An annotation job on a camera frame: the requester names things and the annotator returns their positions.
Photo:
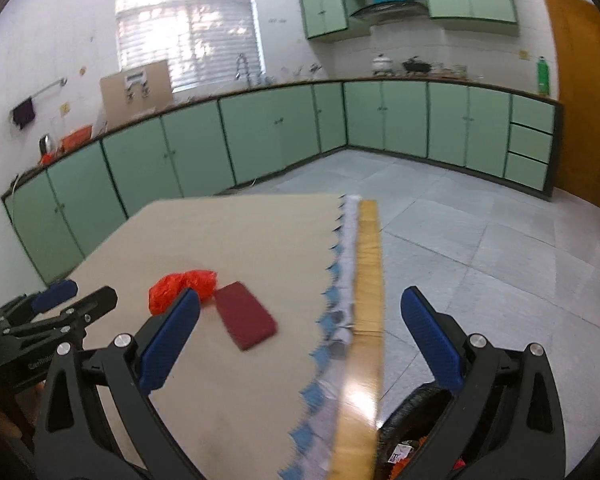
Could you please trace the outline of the red plastic bag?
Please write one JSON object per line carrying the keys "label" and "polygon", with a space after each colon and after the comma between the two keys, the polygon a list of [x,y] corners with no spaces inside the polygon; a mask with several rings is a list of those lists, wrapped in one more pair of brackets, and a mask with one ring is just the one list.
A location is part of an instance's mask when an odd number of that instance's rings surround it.
{"label": "red plastic bag", "polygon": [[208,301],[218,284],[218,274],[210,270],[190,270],[165,275],[148,290],[148,310],[151,315],[163,314],[186,289],[198,295],[201,302]]}

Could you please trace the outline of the dark red foam block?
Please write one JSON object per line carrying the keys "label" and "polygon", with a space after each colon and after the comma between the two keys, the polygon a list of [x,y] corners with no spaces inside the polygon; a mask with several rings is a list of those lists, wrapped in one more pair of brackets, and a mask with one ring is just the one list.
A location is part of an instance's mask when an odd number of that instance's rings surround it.
{"label": "dark red foam block", "polygon": [[277,334],[271,313],[242,282],[234,282],[214,293],[216,310],[240,351],[247,351]]}

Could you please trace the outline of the green lower kitchen cabinets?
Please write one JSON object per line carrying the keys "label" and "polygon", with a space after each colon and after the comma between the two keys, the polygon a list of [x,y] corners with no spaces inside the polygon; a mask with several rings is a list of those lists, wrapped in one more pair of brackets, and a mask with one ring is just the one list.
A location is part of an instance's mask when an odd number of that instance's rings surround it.
{"label": "green lower kitchen cabinets", "polygon": [[45,284],[165,198],[226,193],[355,148],[550,197],[559,102],[490,84],[326,80],[235,92],[152,114],[12,181],[2,197]]}

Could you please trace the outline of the black trash bin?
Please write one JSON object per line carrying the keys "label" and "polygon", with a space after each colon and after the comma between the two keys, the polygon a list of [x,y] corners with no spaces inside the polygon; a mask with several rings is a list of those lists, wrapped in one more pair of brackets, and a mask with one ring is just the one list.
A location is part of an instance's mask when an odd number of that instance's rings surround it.
{"label": "black trash bin", "polygon": [[409,472],[454,401],[452,392],[436,382],[412,391],[378,430],[373,478],[397,479],[402,472]]}

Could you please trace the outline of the chrome kitchen faucet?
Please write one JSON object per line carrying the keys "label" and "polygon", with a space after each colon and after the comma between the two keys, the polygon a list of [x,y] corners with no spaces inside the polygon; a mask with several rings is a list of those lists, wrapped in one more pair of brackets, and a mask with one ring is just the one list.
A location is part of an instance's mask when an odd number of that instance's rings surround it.
{"label": "chrome kitchen faucet", "polygon": [[248,58],[245,53],[239,53],[236,58],[236,80],[242,80],[248,89],[252,88],[251,74],[249,69]]}

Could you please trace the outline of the steel electric kettle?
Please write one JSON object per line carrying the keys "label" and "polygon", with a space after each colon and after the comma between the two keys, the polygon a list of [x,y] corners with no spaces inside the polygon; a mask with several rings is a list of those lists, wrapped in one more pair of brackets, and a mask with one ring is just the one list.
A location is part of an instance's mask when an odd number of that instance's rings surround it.
{"label": "steel electric kettle", "polygon": [[50,134],[44,134],[38,140],[38,149],[42,157],[46,155],[53,155],[56,152],[55,141]]}

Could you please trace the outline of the red plastic basin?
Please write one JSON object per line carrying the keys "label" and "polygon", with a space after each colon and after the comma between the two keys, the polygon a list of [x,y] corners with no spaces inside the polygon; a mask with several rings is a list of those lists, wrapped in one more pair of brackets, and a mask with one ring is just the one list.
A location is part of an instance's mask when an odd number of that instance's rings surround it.
{"label": "red plastic basin", "polygon": [[60,139],[58,151],[61,153],[70,153],[77,150],[82,145],[91,141],[92,132],[92,125],[86,125],[71,131],[68,136],[63,136]]}

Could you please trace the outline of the brown cardboard box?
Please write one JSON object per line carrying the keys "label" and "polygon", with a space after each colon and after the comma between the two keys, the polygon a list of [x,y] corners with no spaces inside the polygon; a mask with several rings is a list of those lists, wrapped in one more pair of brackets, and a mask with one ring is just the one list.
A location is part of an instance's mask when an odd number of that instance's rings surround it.
{"label": "brown cardboard box", "polygon": [[167,60],[122,70],[99,85],[109,129],[162,112],[174,102]]}

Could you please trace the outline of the metal towel bar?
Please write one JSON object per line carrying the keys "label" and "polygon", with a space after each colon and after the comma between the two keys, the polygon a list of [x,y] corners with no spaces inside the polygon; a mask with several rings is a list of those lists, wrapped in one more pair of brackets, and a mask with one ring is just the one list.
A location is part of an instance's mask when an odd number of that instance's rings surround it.
{"label": "metal towel bar", "polygon": [[68,78],[67,77],[61,77],[59,79],[56,79],[55,81],[51,82],[50,84],[46,84],[45,87],[41,88],[38,91],[35,91],[31,94],[29,94],[29,98],[34,99],[37,96],[40,96],[41,94],[53,90],[53,88],[64,88],[65,85],[68,82]]}

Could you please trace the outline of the window with white blinds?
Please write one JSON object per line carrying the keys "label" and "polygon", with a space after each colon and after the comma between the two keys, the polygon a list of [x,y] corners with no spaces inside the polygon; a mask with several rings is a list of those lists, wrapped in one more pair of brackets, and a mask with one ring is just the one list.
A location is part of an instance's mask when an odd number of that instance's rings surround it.
{"label": "window with white blinds", "polygon": [[114,0],[122,70],[164,61],[172,88],[264,72],[254,0]]}

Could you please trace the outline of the white cooking pot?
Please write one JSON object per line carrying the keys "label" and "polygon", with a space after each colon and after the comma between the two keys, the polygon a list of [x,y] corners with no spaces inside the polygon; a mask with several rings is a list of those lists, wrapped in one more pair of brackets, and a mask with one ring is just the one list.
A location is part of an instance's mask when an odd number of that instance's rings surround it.
{"label": "white cooking pot", "polygon": [[393,60],[387,55],[378,54],[372,61],[372,73],[374,77],[389,77],[394,74]]}

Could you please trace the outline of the black wok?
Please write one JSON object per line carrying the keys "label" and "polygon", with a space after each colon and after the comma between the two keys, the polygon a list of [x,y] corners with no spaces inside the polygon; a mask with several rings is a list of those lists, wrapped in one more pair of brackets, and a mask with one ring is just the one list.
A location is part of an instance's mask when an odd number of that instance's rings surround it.
{"label": "black wok", "polygon": [[428,75],[431,73],[432,65],[422,61],[418,56],[412,56],[402,63],[407,75]]}

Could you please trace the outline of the green bottle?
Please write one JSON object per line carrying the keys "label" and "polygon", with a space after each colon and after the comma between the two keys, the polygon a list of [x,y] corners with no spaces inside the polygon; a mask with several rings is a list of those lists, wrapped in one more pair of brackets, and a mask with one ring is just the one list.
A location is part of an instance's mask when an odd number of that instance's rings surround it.
{"label": "green bottle", "polygon": [[536,62],[536,81],[539,95],[550,96],[550,66],[544,56],[540,56]]}

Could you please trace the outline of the wooden door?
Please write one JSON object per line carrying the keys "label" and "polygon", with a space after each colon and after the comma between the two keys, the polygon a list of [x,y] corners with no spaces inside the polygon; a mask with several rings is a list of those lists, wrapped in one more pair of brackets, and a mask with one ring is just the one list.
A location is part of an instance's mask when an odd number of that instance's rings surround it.
{"label": "wooden door", "polygon": [[564,106],[556,184],[600,207],[600,11],[585,0],[544,1]]}

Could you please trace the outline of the range hood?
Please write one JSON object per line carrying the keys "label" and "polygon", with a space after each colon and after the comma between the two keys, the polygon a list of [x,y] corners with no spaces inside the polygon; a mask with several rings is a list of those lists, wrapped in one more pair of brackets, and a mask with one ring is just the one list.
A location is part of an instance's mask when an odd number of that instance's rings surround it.
{"label": "range hood", "polygon": [[394,21],[414,18],[415,16],[428,16],[428,8],[419,2],[390,1],[374,3],[355,11],[351,18],[364,21],[370,25],[378,25]]}

